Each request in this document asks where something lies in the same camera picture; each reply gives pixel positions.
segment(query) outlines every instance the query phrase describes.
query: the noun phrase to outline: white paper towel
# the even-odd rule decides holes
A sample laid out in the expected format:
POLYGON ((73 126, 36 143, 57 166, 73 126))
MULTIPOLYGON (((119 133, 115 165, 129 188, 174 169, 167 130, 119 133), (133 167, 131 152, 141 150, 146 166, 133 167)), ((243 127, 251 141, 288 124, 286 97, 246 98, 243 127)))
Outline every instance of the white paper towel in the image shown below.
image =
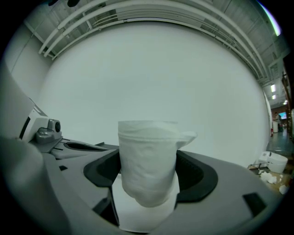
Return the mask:
POLYGON ((176 151, 197 134, 179 132, 176 122, 119 122, 122 187, 144 207, 156 207, 170 196, 176 151))

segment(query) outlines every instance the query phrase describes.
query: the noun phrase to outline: gray plastic surface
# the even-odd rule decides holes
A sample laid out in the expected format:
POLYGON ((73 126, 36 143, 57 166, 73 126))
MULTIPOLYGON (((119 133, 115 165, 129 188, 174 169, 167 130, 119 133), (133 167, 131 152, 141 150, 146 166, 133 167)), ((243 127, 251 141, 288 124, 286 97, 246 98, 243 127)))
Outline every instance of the gray plastic surface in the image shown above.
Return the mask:
MULTIPOLYGON (((2 165, 7 183, 20 205, 42 227, 54 234, 127 234, 92 210, 107 195, 108 188, 98 188, 87 181, 82 170, 88 162, 111 151, 56 160, 48 153, 43 153, 42 158, 36 148, 21 141, 0 143, 1 156, 8 157, 3 162, 9 159, 2 165), (19 167, 9 165, 13 162, 19 167), (60 171, 59 165, 67 169, 60 171)), ((219 182, 201 202, 178 203, 174 212, 150 234, 247 234, 280 202, 280 197, 248 169, 185 153, 213 167, 219 182), (242 197, 249 193, 257 193, 267 205, 255 218, 242 197)))
POLYGON ((59 132, 57 132, 57 130, 55 129, 56 123, 59 123, 59 125, 60 125, 60 121, 55 120, 55 119, 49 119, 49 121, 48 121, 48 129, 54 130, 56 133, 60 133, 60 130, 59 130, 59 132))
POLYGON ((64 146, 65 143, 78 143, 82 144, 85 146, 89 146, 91 148, 95 148, 97 150, 109 150, 108 148, 101 147, 101 146, 96 146, 96 145, 90 145, 81 141, 76 141, 76 140, 65 140, 62 139, 57 145, 55 149, 52 149, 51 154, 54 155, 57 159, 65 159, 65 158, 72 158, 72 157, 79 157, 79 156, 86 156, 93 151, 79 151, 79 150, 73 150, 69 149, 64 146))
POLYGON ((59 139, 46 144, 39 144, 36 142, 36 139, 32 139, 29 143, 34 145, 40 152, 49 153, 61 140, 62 136, 59 139))
POLYGON ((61 138, 61 132, 56 133, 49 128, 40 128, 36 133, 36 142, 38 144, 47 144, 61 138))
MULTIPOLYGON (((68 218, 53 191, 41 153, 25 142, 0 138, 0 160, 10 193, 35 223, 50 234, 70 234, 68 218)), ((21 225, 20 221, 12 223, 21 225)))
POLYGON ((174 212, 151 234, 218 234, 244 226, 254 220, 242 195, 256 192, 266 205, 279 203, 280 197, 258 176, 233 163, 196 153, 185 152, 210 165, 218 174, 216 188, 197 203, 178 203, 174 212))
MULTIPOLYGON (((103 198, 106 192, 101 191, 102 188, 93 184, 84 184, 82 168, 89 161, 98 159, 107 152, 97 152, 91 156, 57 161, 58 165, 64 165, 68 168, 62 171, 64 178, 91 208, 99 201, 97 198, 103 198)), ((174 212, 151 233, 152 235, 166 233, 218 234, 226 233, 240 226, 243 227, 242 231, 246 233, 247 230, 250 231, 252 221, 255 218, 242 195, 256 192, 266 205, 276 205, 279 202, 280 197, 268 189, 248 169, 211 157, 185 153, 212 166, 218 174, 219 182, 213 192, 201 202, 178 203, 174 212)), ((260 219, 262 214, 256 217, 259 221, 262 221, 260 219)))
POLYGON ((19 138, 35 104, 19 88, 4 63, 0 64, 0 136, 19 138))
POLYGON ((104 152, 91 152, 87 156, 74 157, 68 159, 58 160, 58 166, 67 167, 62 171, 62 174, 68 184, 80 196, 80 198, 90 207, 94 208, 103 198, 107 197, 108 188, 98 188, 90 182, 83 173, 84 167, 92 162, 101 158, 113 150, 104 152))
POLYGON ((75 192, 60 171, 55 157, 51 154, 43 154, 51 185, 65 211, 72 235, 80 234, 112 234, 129 235, 97 215, 75 192))

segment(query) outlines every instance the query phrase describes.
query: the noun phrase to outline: pipe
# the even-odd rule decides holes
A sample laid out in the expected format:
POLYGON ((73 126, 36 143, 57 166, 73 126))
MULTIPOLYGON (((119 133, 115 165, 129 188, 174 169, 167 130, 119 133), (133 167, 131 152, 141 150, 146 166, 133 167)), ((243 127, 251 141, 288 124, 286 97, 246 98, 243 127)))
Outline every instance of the pipe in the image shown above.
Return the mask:
MULTIPOLYGON (((187 19, 190 19, 190 20, 194 20, 198 23, 201 23, 202 25, 206 26, 206 27, 209 27, 210 29, 212 30, 215 30, 217 31, 216 28, 214 28, 213 26, 207 24, 206 22, 202 21, 202 20, 199 20, 197 18, 194 18, 190 15, 186 15, 186 14, 183 14, 183 13, 179 13, 179 12, 175 12, 175 11, 168 11, 168 10, 156 10, 156 9, 152 9, 152 11, 150 10, 133 10, 133 11, 124 11, 124 12, 120 12, 120 13, 116 13, 116 14, 113 14, 111 16, 107 16, 107 17, 104 17, 104 18, 101 18, 97 21, 95 21, 93 23, 93 26, 97 26, 98 24, 101 24, 105 21, 103 21, 104 19, 106 18, 109 18, 108 20, 111 20, 111 19, 115 19, 115 18, 118 18, 118 17, 126 17, 126 16, 132 16, 132 15, 135 15, 136 13, 135 12, 141 12, 142 14, 153 14, 153 13, 162 13, 162 14, 165 14, 165 15, 172 15, 172 16, 180 16, 180 17, 183 17, 183 18, 187 18, 187 19)), ((224 38, 226 38, 227 40, 229 40, 231 43, 234 44, 234 41, 232 39, 230 39, 228 36, 226 36, 223 32, 221 31, 218 31, 218 33, 220 35, 222 35, 224 38)))
POLYGON ((49 56, 49 57, 51 57, 52 59, 54 58, 54 56, 53 56, 53 55, 51 55, 51 54, 48 54, 48 56, 49 56))
POLYGON ((236 48, 234 48, 232 45, 230 45, 229 43, 227 43, 226 41, 224 41, 223 39, 221 39, 220 37, 216 36, 215 34, 213 33, 210 33, 208 31, 206 31, 205 29, 202 29, 202 28, 199 28, 199 27, 196 27, 196 26, 193 26, 191 24, 188 24, 188 23, 184 23, 184 22, 180 22, 180 21, 176 21, 176 20, 169 20, 169 19, 162 19, 162 18, 148 18, 148 17, 145 17, 145 18, 133 18, 133 19, 127 19, 127 20, 120 20, 120 21, 116 21, 116 22, 112 22, 112 23, 109 23, 109 24, 105 24, 105 25, 102 25, 100 26, 99 28, 95 28, 83 35, 81 35, 80 37, 78 37, 77 39, 75 39, 74 41, 72 41, 70 44, 66 45, 62 50, 60 50, 54 57, 52 60, 54 60, 57 56, 59 56, 62 52, 64 52, 68 47, 70 47, 71 45, 73 45, 74 43, 76 43, 77 41, 81 40, 82 38, 86 37, 87 35, 95 32, 95 31, 98 31, 98 30, 101 30, 102 28, 106 28, 106 27, 109 27, 109 26, 112 26, 112 25, 115 25, 115 24, 121 24, 121 23, 124 23, 124 22, 134 22, 134 21, 159 21, 159 22, 169 22, 169 23, 175 23, 175 24, 179 24, 179 25, 183 25, 183 26, 187 26, 187 27, 190 27, 190 28, 193 28, 193 29, 196 29, 198 31, 201 31, 207 35, 210 35, 212 36, 213 38, 219 40, 220 42, 224 43, 225 45, 227 45, 229 48, 231 48, 234 52, 236 52, 241 58, 243 58, 244 61, 246 61, 248 63, 248 65, 251 67, 251 69, 255 72, 255 75, 256 77, 258 78, 258 73, 256 71, 256 69, 254 68, 254 66, 246 59, 245 56, 242 55, 241 52, 239 52, 236 48))
POLYGON ((24 20, 23 23, 24 23, 25 26, 28 27, 28 29, 32 32, 32 34, 35 35, 37 39, 39 39, 39 41, 41 43, 44 43, 44 39, 33 29, 33 27, 26 20, 24 20))
POLYGON ((44 57, 47 57, 47 55, 49 54, 49 52, 56 46, 57 43, 59 43, 59 41, 61 39, 63 39, 64 36, 61 34, 59 35, 59 37, 51 44, 51 46, 48 48, 48 50, 45 52, 44 57))
POLYGON ((106 28, 106 27, 109 27, 109 26, 112 26, 112 25, 116 25, 116 24, 121 24, 121 23, 124 23, 123 20, 119 20, 119 21, 115 21, 115 22, 112 22, 112 23, 109 23, 109 24, 105 24, 105 25, 102 25, 101 27, 99 28, 95 28, 81 36, 79 36, 78 38, 76 38, 75 40, 73 40, 71 43, 67 44, 64 48, 62 48, 53 58, 52 60, 55 60, 57 56, 59 56, 61 53, 63 53, 68 47, 70 47, 71 45, 73 45, 74 43, 76 43, 77 41, 81 40, 82 38, 88 36, 89 34, 93 33, 93 32, 96 32, 96 31, 100 31, 102 28, 106 28))
POLYGON ((45 40, 45 42, 43 43, 43 45, 41 46, 40 50, 39 50, 39 54, 42 53, 42 51, 44 50, 44 48, 47 46, 47 44, 50 42, 50 40, 55 36, 55 34, 57 34, 58 29, 55 28, 52 33, 49 35, 49 37, 45 40))
POLYGON ((58 26, 57 29, 62 29, 69 21, 71 21, 72 19, 74 19, 76 16, 78 16, 79 14, 89 10, 92 7, 95 7, 103 2, 107 2, 108 0, 94 0, 84 6, 82 6, 81 8, 79 8, 78 10, 74 11, 72 14, 70 14, 67 18, 65 18, 58 26))
POLYGON ((215 7, 213 7, 212 5, 206 3, 205 1, 203 0, 190 0, 196 4, 199 4, 209 10, 211 10, 213 13, 219 15, 220 17, 222 17, 225 21, 227 21, 230 25, 232 25, 237 31, 238 33, 240 33, 242 35, 242 37, 246 40, 246 42, 249 44, 249 46, 253 49, 254 53, 257 55, 257 58, 259 59, 259 61, 261 62, 261 65, 263 67, 263 70, 265 71, 266 73, 266 76, 268 78, 270 78, 268 76, 268 72, 267 72, 267 69, 266 69, 266 66, 259 54, 259 52, 257 51, 257 49, 255 48, 255 46, 253 45, 253 43, 251 42, 251 40, 249 39, 249 37, 246 35, 246 33, 243 32, 242 29, 239 28, 239 26, 233 21, 231 20, 226 14, 224 14, 223 12, 221 12, 220 10, 216 9, 215 7))
MULTIPOLYGON (((218 21, 217 19, 213 18, 211 15, 209 15, 208 13, 205 13, 199 9, 193 8, 191 6, 179 3, 179 2, 173 2, 173 1, 167 1, 167 0, 157 0, 157 1, 149 1, 149 0, 129 0, 126 2, 119 2, 119 3, 115 3, 109 6, 105 6, 104 8, 98 9, 94 12, 91 12, 90 14, 86 15, 85 17, 79 19, 77 22, 75 22, 74 24, 72 24, 70 27, 68 27, 68 29, 66 29, 62 35, 66 36, 68 33, 70 33, 74 28, 78 27, 79 25, 81 25, 82 23, 86 22, 87 20, 100 15, 102 13, 105 13, 107 11, 111 11, 114 9, 118 9, 118 8, 123 8, 123 7, 128 7, 128 6, 139 6, 139 5, 159 5, 159 6, 170 6, 170 7, 175 7, 175 8, 180 8, 182 10, 200 15, 204 18, 207 18, 209 21, 217 24, 219 27, 221 27, 223 30, 225 30, 229 35, 233 36, 236 41, 238 41, 238 43, 244 48, 244 50, 248 53, 248 55, 252 58, 252 60, 254 61, 255 65, 257 66, 260 74, 262 76, 264 76, 263 71, 259 65, 259 63, 257 62, 256 58, 253 56, 252 52, 248 49, 248 47, 243 43, 243 41, 232 31, 230 30, 225 24, 223 24, 222 22, 218 21)), ((46 53, 44 54, 44 56, 46 57, 47 54, 50 52, 50 50, 48 49, 46 51, 46 53)))
POLYGON ((88 25, 89 29, 92 30, 93 27, 92 27, 90 21, 87 20, 86 22, 87 22, 87 25, 88 25))
POLYGON ((288 49, 284 50, 283 52, 281 52, 280 57, 278 57, 277 59, 275 59, 268 67, 272 67, 273 65, 275 65, 276 63, 278 63, 280 60, 283 60, 283 58, 285 56, 287 56, 290 53, 290 51, 288 49))
POLYGON ((50 40, 57 34, 58 30, 62 29, 69 21, 71 21, 72 19, 74 19, 75 17, 77 17, 79 14, 82 14, 83 12, 89 10, 92 7, 95 7, 96 5, 99 5, 103 2, 106 2, 108 0, 94 0, 84 6, 82 6, 81 8, 79 8, 78 10, 74 11, 72 14, 70 14, 67 18, 65 18, 58 26, 56 29, 54 29, 52 31, 52 33, 49 35, 49 37, 46 39, 46 41, 44 42, 44 44, 41 46, 41 49, 39 50, 39 54, 42 53, 42 51, 44 50, 44 48, 47 46, 47 44, 50 42, 50 40))

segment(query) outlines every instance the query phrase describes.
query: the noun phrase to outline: ceiling light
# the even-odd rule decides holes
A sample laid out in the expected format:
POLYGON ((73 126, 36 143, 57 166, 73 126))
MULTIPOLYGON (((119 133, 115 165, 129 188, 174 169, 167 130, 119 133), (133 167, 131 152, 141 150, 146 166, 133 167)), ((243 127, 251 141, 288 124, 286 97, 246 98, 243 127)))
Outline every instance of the ceiling light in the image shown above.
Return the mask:
POLYGON ((281 28, 278 25, 277 21, 275 20, 274 16, 272 16, 272 14, 259 2, 259 4, 261 5, 261 7, 264 9, 264 11, 266 12, 267 16, 269 17, 271 24, 274 28, 274 31, 276 33, 276 36, 279 36, 281 34, 281 28))
POLYGON ((271 85, 271 91, 272 92, 275 92, 276 91, 276 85, 275 84, 271 85))

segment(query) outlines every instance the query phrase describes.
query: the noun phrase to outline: white container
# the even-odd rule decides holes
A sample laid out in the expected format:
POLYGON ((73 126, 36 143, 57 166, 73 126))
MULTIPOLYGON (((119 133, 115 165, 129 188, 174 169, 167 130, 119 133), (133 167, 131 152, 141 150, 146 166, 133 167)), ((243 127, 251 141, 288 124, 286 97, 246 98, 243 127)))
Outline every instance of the white container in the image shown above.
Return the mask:
POLYGON ((278 125, 277 122, 272 122, 272 128, 273 128, 273 132, 277 133, 278 132, 278 125))
POLYGON ((271 154, 271 152, 269 152, 269 151, 262 152, 261 156, 254 162, 255 166, 257 166, 257 164, 260 164, 260 166, 258 166, 259 168, 267 167, 268 158, 269 158, 270 154, 271 154))
POLYGON ((271 156, 268 157, 268 168, 272 172, 276 173, 283 173, 286 164, 288 162, 288 159, 286 157, 283 157, 281 155, 278 155, 276 153, 271 153, 271 156))

